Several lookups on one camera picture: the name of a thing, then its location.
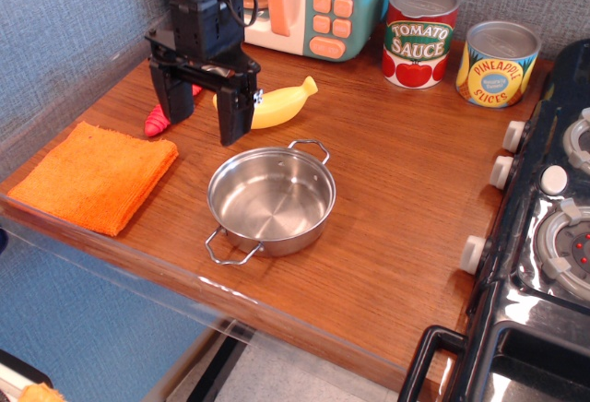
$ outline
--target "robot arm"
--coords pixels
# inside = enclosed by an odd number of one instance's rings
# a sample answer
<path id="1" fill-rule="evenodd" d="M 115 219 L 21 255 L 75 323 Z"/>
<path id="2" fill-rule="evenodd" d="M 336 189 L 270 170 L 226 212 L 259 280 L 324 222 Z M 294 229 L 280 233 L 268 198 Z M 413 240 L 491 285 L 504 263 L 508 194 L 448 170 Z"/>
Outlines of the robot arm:
<path id="1" fill-rule="evenodd" d="M 260 97 L 256 84 L 260 65 L 242 50 L 247 27 L 243 0 L 169 0 L 169 4 L 172 30 L 151 30 L 146 37 L 159 103 L 171 123 L 178 124 L 195 109 L 193 84 L 216 91 L 221 144 L 229 146 L 250 131 Z"/>

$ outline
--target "oven door handle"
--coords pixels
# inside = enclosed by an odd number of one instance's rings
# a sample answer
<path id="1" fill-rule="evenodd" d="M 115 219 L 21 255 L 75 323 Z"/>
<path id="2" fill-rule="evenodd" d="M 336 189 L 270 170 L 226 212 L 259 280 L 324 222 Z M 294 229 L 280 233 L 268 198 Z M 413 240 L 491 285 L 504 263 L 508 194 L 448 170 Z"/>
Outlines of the oven door handle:
<path id="1" fill-rule="evenodd" d="M 422 339 L 416 348 L 397 402 L 415 402 L 418 400 L 424 380 L 431 367 L 434 353 L 439 349 L 456 354 L 457 362 L 459 362 L 466 349 L 466 336 L 443 326 L 429 326 L 422 334 Z"/>

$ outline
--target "pineapple slices can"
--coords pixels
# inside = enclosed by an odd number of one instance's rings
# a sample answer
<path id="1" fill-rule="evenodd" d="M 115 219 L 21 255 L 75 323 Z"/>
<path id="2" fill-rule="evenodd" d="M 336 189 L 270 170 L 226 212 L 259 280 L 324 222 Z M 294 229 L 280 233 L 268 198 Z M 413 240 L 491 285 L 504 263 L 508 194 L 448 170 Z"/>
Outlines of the pineapple slices can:
<path id="1" fill-rule="evenodd" d="M 457 91 L 482 107 L 516 104 L 526 91 L 540 48 L 535 32 L 519 24 L 476 24 L 467 32 Z"/>

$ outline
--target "yellow banana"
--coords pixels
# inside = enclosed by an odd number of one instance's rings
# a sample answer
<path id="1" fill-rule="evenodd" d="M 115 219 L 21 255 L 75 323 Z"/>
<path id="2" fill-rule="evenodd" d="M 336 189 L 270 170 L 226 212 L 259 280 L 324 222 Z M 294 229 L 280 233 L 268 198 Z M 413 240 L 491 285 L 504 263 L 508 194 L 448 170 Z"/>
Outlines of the yellow banana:
<path id="1" fill-rule="evenodd" d="M 317 86 L 312 77 L 306 77 L 300 86 L 263 93 L 262 102 L 254 110 L 252 129 L 273 127 L 293 119 L 307 99 L 315 93 Z M 213 105 L 217 109 L 217 95 L 213 96 Z"/>

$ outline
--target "tomato illustration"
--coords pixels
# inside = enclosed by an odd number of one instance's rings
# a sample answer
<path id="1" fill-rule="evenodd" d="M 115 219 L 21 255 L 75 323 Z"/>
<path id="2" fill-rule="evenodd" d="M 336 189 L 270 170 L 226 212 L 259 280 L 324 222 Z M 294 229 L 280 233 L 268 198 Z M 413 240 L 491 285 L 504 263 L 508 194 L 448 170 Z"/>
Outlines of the tomato illustration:
<path id="1" fill-rule="evenodd" d="M 397 66 L 395 75 L 397 80 L 406 87 L 416 88 L 428 82 L 432 75 L 432 68 L 429 65 L 400 64 Z"/>
<path id="2" fill-rule="evenodd" d="M 389 53 L 385 49 L 383 49 L 382 68 L 383 74 L 386 77 L 392 77 L 395 73 L 394 59 L 389 55 Z"/>
<path id="3" fill-rule="evenodd" d="M 432 79 L 440 81 L 444 77 L 444 71 L 446 70 L 447 59 L 443 59 L 439 64 L 432 70 Z"/>

